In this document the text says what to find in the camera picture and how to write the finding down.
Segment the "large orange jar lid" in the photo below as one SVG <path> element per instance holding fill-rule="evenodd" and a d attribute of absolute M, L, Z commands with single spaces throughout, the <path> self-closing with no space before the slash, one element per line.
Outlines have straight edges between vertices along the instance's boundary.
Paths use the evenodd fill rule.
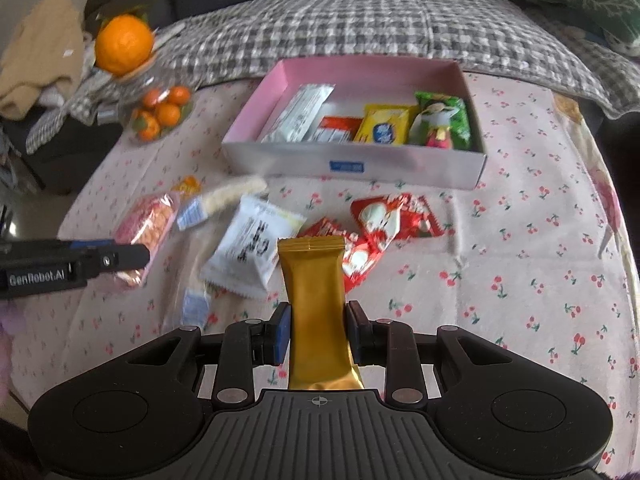
<path fill-rule="evenodd" d="M 154 36 L 145 21 L 131 14 L 115 16 L 96 36 L 96 66 L 116 77 L 125 76 L 150 58 L 153 46 Z"/>

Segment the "red white candy packet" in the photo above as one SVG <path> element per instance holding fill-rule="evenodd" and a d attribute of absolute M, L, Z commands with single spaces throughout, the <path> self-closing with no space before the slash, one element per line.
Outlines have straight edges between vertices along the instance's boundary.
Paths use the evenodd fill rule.
<path fill-rule="evenodd" d="M 380 252 L 394 240 L 440 237 L 440 226 L 424 195 L 399 193 L 354 200 L 350 212 L 366 240 Z"/>

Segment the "glass jar of mandarins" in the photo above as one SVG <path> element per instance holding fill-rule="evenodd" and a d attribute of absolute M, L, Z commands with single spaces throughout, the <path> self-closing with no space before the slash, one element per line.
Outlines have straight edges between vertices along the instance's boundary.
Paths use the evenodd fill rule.
<path fill-rule="evenodd" d="M 119 91 L 119 122 L 140 144 L 168 136 L 191 114 L 195 88 L 192 84 L 163 73 L 122 78 Z"/>

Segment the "white black-text snack packet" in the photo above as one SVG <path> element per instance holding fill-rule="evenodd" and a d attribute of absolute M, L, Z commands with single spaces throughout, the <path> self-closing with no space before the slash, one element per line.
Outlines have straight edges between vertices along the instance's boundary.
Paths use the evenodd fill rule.
<path fill-rule="evenodd" d="M 254 195 L 243 195 L 200 279 L 250 299 L 265 299 L 276 270 L 278 241 L 296 237 L 307 218 Z"/>

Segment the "pink snack packet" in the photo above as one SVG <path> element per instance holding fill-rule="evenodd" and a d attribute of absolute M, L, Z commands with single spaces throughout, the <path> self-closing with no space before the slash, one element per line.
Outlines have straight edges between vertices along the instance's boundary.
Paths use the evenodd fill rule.
<path fill-rule="evenodd" d="M 150 260 L 139 270 L 119 271 L 99 278 L 100 292 L 126 292 L 141 287 L 160 248 L 177 218 L 181 196 L 177 191 L 152 193 L 138 197 L 115 230 L 117 244 L 141 244 L 148 248 Z"/>

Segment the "white rice cracker packet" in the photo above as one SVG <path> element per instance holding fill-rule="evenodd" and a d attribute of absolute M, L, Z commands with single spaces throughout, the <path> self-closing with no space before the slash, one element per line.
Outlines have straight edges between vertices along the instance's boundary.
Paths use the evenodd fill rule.
<path fill-rule="evenodd" d="M 189 198 L 176 218 L 176 226 L 183 232 L 199 226 L 216 214 L 239 203 L 244 195 L 266 196 L 268 183 L 261 176 L 232 177 L 213 188 Z"/>

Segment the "orange white small packet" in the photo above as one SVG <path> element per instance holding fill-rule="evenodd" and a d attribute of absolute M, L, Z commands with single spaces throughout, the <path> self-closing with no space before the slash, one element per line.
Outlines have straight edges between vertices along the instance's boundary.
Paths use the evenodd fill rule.
<path fill-rule="evenodd" d="M 194 176 L 186 176 L 175 184 L 171 191 L 177 193 L 182 200 L 201 193 L 201 182 Z"/>

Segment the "gold foil snack bar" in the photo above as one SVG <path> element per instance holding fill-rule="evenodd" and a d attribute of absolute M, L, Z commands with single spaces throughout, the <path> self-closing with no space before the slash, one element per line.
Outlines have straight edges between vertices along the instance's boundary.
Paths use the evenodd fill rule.
<path fill-rule="evenodd" d="M 363 387 L 344 327 L 345 241 L 340 236 L 278 241 L 292 332 L 288 388 L 357 390 Z"/>

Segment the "silver white snack packet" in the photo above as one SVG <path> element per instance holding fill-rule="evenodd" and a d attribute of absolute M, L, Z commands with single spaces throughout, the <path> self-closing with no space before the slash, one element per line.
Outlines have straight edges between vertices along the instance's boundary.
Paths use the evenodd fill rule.
<path fill-rule="evenodd" d="M 323 103 L 333 91 L 333 84 L 300 86 L 273 124 L 265 130 L 260 138 L 262 143 L 302 142 Z"/>

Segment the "green cartoon snack packet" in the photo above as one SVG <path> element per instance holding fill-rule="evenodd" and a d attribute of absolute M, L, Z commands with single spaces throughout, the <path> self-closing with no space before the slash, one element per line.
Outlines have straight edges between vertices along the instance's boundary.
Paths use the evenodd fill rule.
<path fill-rule="evenodd" d="M 469 151 L 472 136 L 464 99 L 427 91 L 417 91 L 414 96 L 418 112 L 409 129 L 409 143 Z"/>

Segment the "pink white cardboard box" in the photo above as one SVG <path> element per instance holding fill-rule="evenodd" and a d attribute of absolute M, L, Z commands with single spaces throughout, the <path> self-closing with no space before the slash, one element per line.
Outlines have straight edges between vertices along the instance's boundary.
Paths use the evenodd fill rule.
<path fill-rule="evenodd" d="M 331 92 L 304 119 L 303 139 L 267 141 L 288 103 L 311 84 L 328 86 Z M 415 106 L 419 91 L 462 99 L 469 119 L 469 148 L 431 148 L 416 118 L 409 120 L 411 136 L 403 144 L 393 144 L 390 138 L 337 142 L 314 137 L 320 127 L 357 129 L 370 105 Z M 316 56 L 277 62 L 232 122 L 222 150 L 237 174 L 402 181 L 456 190 L 474 188 L 487 162 L 480 121 L 460 65 L 408 56 Z"/>

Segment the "yellow chip snack packet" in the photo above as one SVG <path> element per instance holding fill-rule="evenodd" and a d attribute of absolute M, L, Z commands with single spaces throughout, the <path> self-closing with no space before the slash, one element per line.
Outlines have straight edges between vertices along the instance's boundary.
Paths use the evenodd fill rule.
<path fill-rule="evenodd" d="M 357 130 L 356 143 L 404 145 L 416 118 L 415 105 L 368 104 Z"/>

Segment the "beige folded cloth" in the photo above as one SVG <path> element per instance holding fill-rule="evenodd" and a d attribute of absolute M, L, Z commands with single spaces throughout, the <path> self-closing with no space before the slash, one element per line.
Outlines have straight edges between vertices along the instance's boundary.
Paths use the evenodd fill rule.
<path fill-rule="evenodd" d="M 1 57 L 1 116 L 22 120 L 43 100 L 63 105 L 77 90 L 85 43 L 72 0 L 40 0 L 14 28 Z"/>

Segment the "cherry print tablecloth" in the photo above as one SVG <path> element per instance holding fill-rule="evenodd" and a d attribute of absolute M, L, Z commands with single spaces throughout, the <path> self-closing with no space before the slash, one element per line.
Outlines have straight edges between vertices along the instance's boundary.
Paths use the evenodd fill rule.
<path fill-rule="evenodd" d="M 533 84 L 465 77 L 488 155 L 473 191 L 274 178 L 269 199 L 309 224 L 326 217 L 356 231 L 353 200 L 424 195 L 445 235 L 395 242 L 349 298 L 370 318 L 399 318 L 416 332 L 457 324 L 583 382 L 613 415 L 600 469 L 639 471 L 638 278 L 611 178 L 578 113 L 566 116 L 573 103 Z M 125 134 L 54 234 L 107 237 L 138 196 L 167 192 L 185 177 L 202 188 L 226 180 L 220 141 L 257 85 L 198 92 L 186 123 L 160 142 L 134 145 Z M 159 335 L 178 278 L 200 270 L 232 214 L 186 232 L 174 227 L 141 287 L 113 290 L 106 280 L 25 300 L 26 326 L 12 349 L 21 400 L 30 407 L 62 380 Z"/>

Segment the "grey checked sofa blanket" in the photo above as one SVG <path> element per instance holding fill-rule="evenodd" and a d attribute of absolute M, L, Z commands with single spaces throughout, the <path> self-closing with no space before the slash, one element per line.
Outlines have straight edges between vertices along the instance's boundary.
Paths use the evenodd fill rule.
<path fill-rule="evenodd" d="M 160 38 L 157 63 L 197 86 L 264 76 L 282 58 L 402 55 L 539 84 L 612 119 L 639 108 L 635 62 L 508 0 L 253 0 L 185 18 Z"/>

